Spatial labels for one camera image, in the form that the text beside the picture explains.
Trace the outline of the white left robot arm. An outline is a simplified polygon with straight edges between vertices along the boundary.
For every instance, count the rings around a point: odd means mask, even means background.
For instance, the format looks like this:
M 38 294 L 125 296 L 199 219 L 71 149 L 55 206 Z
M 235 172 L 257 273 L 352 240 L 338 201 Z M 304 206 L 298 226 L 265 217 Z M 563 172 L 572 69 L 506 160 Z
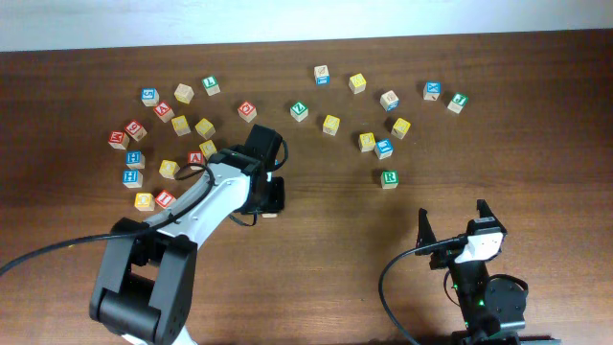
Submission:
M 185 169 L 197 181 L 171 206 L 138 222 L 122 218 L 107 242 L 89 316 L 132 344 L 191 344 L 186 321 L 192 305 L 197 252 L 234 213 L 257 218 L 284 208 L 282 166 L 287 143 L 254 125 L 242 145 Z

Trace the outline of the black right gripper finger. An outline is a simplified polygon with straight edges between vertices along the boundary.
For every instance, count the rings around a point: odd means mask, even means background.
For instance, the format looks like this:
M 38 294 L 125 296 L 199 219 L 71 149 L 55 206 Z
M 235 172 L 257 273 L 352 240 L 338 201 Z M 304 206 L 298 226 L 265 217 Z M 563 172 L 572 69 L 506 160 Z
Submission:
M 418 236 L 416 241 L 416 255 L 430 255 L 434 249 L 432 244 L 436 243 L 436 237 L 432 230 L 430 221 L 427 217 L 427 211 L 423 208 L 419 209 L 418 216 Z
M 477 224 L 500 225 L 499 219 L 494 215 L 484 199 L 478 199 L 476 207 L 479 213 L 479 217 L 475 219 Z

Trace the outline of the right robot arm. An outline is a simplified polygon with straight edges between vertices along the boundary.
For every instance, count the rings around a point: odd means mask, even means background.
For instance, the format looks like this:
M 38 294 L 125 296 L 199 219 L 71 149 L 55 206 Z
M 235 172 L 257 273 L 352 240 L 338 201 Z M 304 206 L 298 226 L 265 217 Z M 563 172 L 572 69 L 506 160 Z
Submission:
M 529 288 L 516 277 L 488 273 L 487 263 L 502 252 L 507 229 L 485 200 L 476 208 L 479 217 L 463 234 L 441 241 L 427 211 L 419 209 L 417 254 L 430 258 L 432 270 L 445 269 L 451 277 L 465 321 L 465 329 L 452 334 L 456 344 L 519 344 Z

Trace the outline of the yellow S block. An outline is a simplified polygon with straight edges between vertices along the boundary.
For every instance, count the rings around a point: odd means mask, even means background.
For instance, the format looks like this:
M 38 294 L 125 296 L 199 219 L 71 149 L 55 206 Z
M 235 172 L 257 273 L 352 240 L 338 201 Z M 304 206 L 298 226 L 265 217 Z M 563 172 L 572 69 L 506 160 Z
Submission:
M 201 119 L 194 128 L 205 140 L 209 140 L 216 133 L 214 125 L 205 118 Z
M 328 135 L 335 136 L 338 128 L 340 127 L 340 122 L 341 120 L 338 117 L 327 115 L 322 125 L 323 132 Z

